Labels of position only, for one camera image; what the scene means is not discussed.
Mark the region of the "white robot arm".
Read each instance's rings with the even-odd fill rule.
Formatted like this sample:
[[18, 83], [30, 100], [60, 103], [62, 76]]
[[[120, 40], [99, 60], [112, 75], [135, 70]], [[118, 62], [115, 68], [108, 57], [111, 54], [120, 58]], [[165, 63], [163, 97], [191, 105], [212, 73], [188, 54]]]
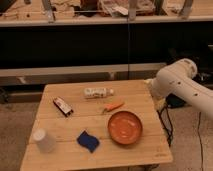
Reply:
[[213, 120], [213, 90], [193, 80], [197, 73], [196, 63], [183, 58], [161, 68], [145, 83], [153, 98], [160, 100], [174, 94]]

